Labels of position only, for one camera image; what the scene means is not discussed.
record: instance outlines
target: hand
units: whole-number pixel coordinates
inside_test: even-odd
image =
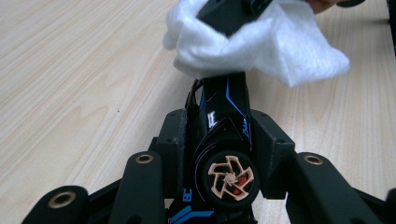
[[[318,14],[329,7],[334,6],[336,3],[345,0],[305,0],[314,9],[315,14]]]

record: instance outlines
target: white tissue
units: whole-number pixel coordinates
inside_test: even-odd
[[[259,69],[288,86],[345,74],[348,58],[332,48],[302,0],[273,0],[261,16],[227,38],[196,15],[207,0],[180,0],[167,15],[175,67],[195,78]]]

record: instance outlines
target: light wood surface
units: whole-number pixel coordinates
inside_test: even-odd
[[[93,193],[147,150],[193,79],[162,47],[173,1],[0,1],[0,223],[20,223],[63,185]],[[396,63],[385,0],[318,15],[351,61],[343,77],[289,89],[247,73],[251,107],[296,150],[330,159],[353,186],[396,187]],[[254,203],[260,223],[288,223],[284,202]]]

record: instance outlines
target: round hole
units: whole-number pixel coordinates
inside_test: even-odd
[[[131,216],[126,221],[126,224],[140,224],[142,223],[142,217],[140,216]]]
[[[76,193],[73,191],[65,191],[53,196],[49,200],[50,208],[62,208],[69,205],[76,199]]]
[[[314,165],[321,165],[323,163],[323,160],[321,160],[319,157],[312,156],[312,155],[305,156],[304,160],[306,160],[307,162],[314,164]]]
[[[149,155],[149,154],[144,154],[144,155],[138,156],[138,157],[136,158],[136,162],[137,162],[137,163],[149,163],[149,162],[151,162],[153,159],[154,159],[154,158],[153,158],[151,155]]]

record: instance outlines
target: mounting hole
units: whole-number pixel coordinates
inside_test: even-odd
[[[321,160],[319,157],[312,156],[312,155],[307,155],[304,157],[304,160],[307,162],[314,164],[314,165],[321,165],[323,164],[323,160]]]
[[[73,191],[65,191],[53,196],[49,200],[50,208],[62,208],[69,205],[76,199],[76,193]]]
[[[144,155],[138,156],[138,157],[136,158],[136,162],[137,162],[137,163],[149,163],[149,162],[151,162],[153,159],[154,159],[154,158],[153,158],[151,155],[149,155],[149,154],[144,154]]]

